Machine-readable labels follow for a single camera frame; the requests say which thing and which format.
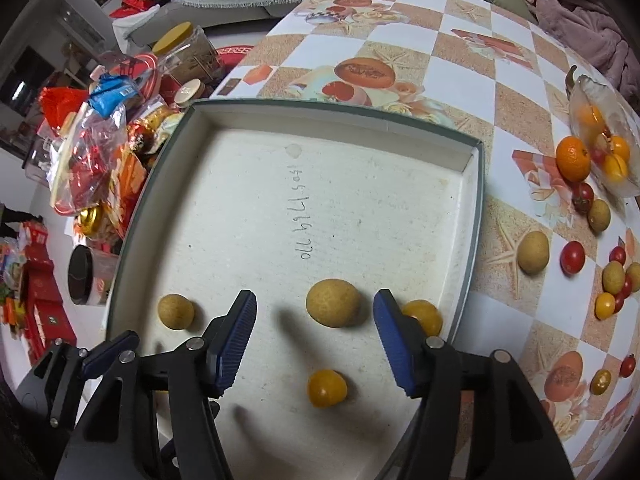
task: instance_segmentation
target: black lid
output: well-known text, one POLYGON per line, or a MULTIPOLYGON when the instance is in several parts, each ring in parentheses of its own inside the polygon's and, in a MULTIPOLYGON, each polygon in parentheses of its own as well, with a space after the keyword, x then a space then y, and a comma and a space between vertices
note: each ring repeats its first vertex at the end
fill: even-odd
POLYGON ((93 282, 94 258, 88 247, 78 245, 71 253, 67 272, 69 295, 76 305, 83 305, 89 301, 93 282))

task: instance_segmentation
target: plastic bag of oranges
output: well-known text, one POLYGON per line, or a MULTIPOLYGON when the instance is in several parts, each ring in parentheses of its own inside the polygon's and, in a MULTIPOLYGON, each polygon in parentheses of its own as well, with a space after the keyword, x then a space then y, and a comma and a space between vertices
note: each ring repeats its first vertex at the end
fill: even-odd
POLYGON ((640 194, 640 147, 613 90, 581 75, 569 98, 571 133, 591 155, 591 173, 620 198, 640 194))

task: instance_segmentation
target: blue plastic wrapper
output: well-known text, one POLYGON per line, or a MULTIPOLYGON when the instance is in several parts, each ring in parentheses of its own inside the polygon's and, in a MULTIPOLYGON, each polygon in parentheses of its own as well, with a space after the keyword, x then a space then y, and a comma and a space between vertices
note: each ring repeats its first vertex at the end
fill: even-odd
POLYGON ((143 97, 133 79, 125 75, 101 75, 97 87, 89 95, 91 108, 103 119, 109 117, 120 103, 131 110, 141 105, 142 101, 143 97))

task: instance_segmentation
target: checkered tablecloth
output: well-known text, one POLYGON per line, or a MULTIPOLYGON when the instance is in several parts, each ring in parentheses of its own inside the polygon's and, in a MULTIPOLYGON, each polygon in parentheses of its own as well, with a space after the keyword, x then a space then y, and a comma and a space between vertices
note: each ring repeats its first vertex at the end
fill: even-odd
MULTIPOLYGON (((640 351, 638 299, 599 321, 594 299, 602 268, 622 244, 640 261, 640 212, 612 201, 610 227, 595 236, 570 203, 556 144, 570 134, 565 74, 607 81, 540 28, 481 0, 305 0, 243 59, 213 98, 331 100, 417 116, 475 136, 486 147, 487 197, 471 292, 456 346, 488 355, 508 350, 540 399, 545 381, 562 381, 554 364, 577 351, 583 370, 575 391, 551 402, 551 417, 580 480, 594 478, 638 409, 640 371, 620 378, 620 363, 640 351), (522 237, 545 232, 551 260, 524 275, 515 261, 522 237), (569 240, 587 253, 572 278, 559 267, 569 240), (600 368, 613 381, 602 396, 589 384, 600 368)), ((638 137, 638 117, 618 95, 638 137)), ((463 401, 453 478, 465 476, 473 403, 463 401)))

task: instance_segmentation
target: metal bolt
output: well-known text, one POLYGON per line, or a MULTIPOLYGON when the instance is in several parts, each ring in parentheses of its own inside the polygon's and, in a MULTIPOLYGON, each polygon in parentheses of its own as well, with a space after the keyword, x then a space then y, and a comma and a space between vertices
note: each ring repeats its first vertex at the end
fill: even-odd
POLYGON ((189 350, 200 350, 204 346, 204 339, 201 337, 192 337, 187 341, 189 350))
POLYGON ((444 346, 444 341, 436 335, 429 336, 425 343, 427 343, 429 348, 433 348, 434 350, 444 346))
POLYGON ((125 350, 120 354, 120 362, 123 364, 130 363, 136 358, 136 353, 133 350, 125 350))
POLYGON ((506 350, 496 350, 494 352, 494 359, 503 365, 511 361, 511 355, 506 350))

